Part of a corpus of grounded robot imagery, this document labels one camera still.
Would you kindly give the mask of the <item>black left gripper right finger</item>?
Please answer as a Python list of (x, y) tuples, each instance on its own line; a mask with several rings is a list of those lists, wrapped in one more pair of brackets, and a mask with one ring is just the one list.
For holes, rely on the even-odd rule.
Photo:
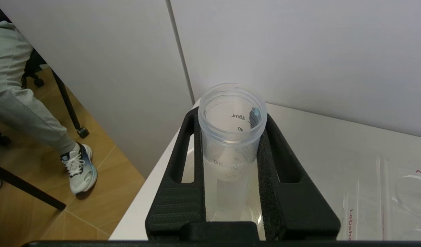
[(256, 161), (267, 241), (336, 240), (339, 218), (270, 115)]

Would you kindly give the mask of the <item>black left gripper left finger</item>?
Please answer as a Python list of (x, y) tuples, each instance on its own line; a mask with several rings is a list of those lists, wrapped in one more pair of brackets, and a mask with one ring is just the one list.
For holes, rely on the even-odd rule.
[[(198, 108), (184, 117), (167, 168), (146, 216), (149, 240), (178, 240), (182, 227), (206, 221), (204, 158)], [(182, 183), (190, 136), (194, 136), (194, 180)]]

